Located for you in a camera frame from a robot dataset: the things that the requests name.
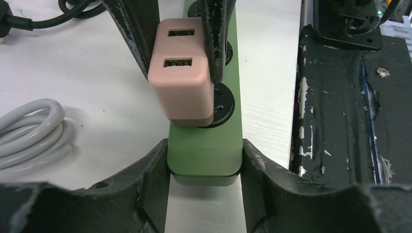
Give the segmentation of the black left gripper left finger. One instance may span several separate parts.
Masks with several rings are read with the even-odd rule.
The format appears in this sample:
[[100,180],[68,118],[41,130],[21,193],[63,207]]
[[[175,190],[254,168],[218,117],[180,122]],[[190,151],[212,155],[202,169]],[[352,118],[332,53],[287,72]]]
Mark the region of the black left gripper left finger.
[[88,189],[2,183],[3,233],[162,233],[170,171],[167,140],[146,156]]

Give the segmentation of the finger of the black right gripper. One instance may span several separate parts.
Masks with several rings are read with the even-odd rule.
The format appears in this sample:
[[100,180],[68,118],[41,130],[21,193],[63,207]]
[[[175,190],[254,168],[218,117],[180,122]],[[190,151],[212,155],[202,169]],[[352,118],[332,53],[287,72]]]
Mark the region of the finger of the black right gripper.
[[145,78],[148,78],[157,27],[157,0],[103,0]]
[[229,22],[236,0],[202,0],[201,19],[211,81],[223,79]]

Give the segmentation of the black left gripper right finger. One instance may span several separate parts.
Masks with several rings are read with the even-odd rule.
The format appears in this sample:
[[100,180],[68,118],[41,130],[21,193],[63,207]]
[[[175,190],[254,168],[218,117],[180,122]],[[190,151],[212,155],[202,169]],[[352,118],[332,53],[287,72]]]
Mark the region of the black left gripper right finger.
[[410,185],[357,184],[341,190],[310,182],[243,141],[240,171],[249,233],[409,233]]

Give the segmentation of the green power strip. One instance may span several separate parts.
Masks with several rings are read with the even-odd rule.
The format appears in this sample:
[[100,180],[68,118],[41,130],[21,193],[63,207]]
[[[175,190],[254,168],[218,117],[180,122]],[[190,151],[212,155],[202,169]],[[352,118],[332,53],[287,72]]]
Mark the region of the green power strip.
[[[187,17],[197,17],[195,0],[185,1]],[[215,84],[215,116],[205,128],[170,126],[167,163],[183,185],[229,186],[242,165],[242,123],[236,11],[226,44],[223,79]]]

